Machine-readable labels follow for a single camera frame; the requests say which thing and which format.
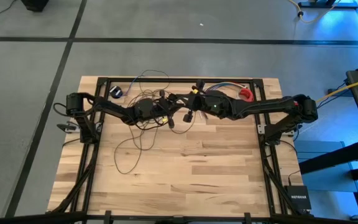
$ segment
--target wooden table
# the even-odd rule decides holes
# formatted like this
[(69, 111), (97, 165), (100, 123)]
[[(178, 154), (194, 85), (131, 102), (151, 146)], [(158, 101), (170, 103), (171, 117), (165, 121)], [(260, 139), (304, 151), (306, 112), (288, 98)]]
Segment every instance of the wooden table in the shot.
[[(94, 94), (97, 79), (82, 77), (78, 91)], [(114, 85), (126, 91), (129, 83)], [(143, 90), (156, 90), (167, 84), (141, 85)], [(188, 93), (192, 85), (171, 83), (167, 90)], [(278, 79), (264, 78), (264, 85), (267, 99), (282, 97)], [(234, 98), (237, 95), (234, 87), (220, 90)], [(139, 93), (139, 84), (135, 83), (128, 96), (118, 100), (109, 99), (127, 106)], [(186, 113), (184, 109), (175, 113), (174, 130), (184, 131), (189, 127), (189, 123), (182, 121)], [(283, 113), (270, 114), (272, 123), (284, 116)], [(213, 116), (201, 119), (196, 113), (195, 118), (193, 127), (185, 134), (175, 134), (168, 126), (159, 128), (153, 147), (142, 152), (137, 167), (130, 174), (123, 175), (118, 173), (114, 164), (114, 150), (121, 141), (131, 138), (131, 133), (121, 120), (107, 115), (88, 213), (103, 215), (105, 210), (111, 210), (114, 215), (243, 217), (244, 212), (250, 212), (252, 217), (269, 217), (254, 116), (231, 121)], [(131, 128), (135, 136), (140, 134), (139, 129)], [(143, 147), (151, 146), (154, 131), (144, 134)], [(67, 134), (66, 141), (78, 137), (78, 134)], [(292, 138), (284, 136), (282, 140), (293, 144)], [(82, 147), (77, 141), (63, 148), (49, 210), (54, 209), (75, 184)], [(129, 170), (138, 155), (139, 150), (134, 143), (127, 141), (117, 151), (117, 164), (120, 169)], [(293, 148), (286, 144), (277, 146), (277, 156), (285, 185), (288, 175), (299, 170), (298, 161)], [(293, 174), (291, 182), (294, 185), (302, 184), (300, 174)], [(272, 186), (276, 211), (280, 212), (277, 190)], [(80, 193), (80, 208), (84, 189)]]

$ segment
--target gray floor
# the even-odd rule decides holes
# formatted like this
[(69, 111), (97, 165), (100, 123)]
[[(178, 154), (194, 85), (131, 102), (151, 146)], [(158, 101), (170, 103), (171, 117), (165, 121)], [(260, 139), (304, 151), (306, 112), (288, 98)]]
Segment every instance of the gray floor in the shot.
[[(0, 0), (0, 10), (9, 3)], [(50, 0), (43, 13), (33, 13), (18, 1), (0, 15), (0, 36), (68, 37), (79, 5), (79, 0)], [(305, 11), (306, 19), (322, 12)], [(286, 0), (88, 0), (77, 36), (358, 40), (355, 11), (333, 11), (310, 25), (296, 23), (295, 16)], [(0, 42), (0, 215), (64, 47)], [(355, 68), (358, 47), (351, 46), (74, 43), (55, 101), (64, 102), (66, 94), (76, 91), (82, 75), (135, 76), (146, 69), (171, 76), (277, 77), (285, 95), (319, 98)], [(350, 126), (340, 122), (341, 110), (357, 113), (354, 102), (333, 103), (320, 112), (318, 123), (304, 128), (300, 139), (358, 138), (353, 131), (358, 119)], [(48, 118), (17, 215), (43, 213), (47, 207), (65, 136), (56, 124), (64, 120), (55, 113)], [(346, 131), (315, 134), (331, 121), (335, 130)]]

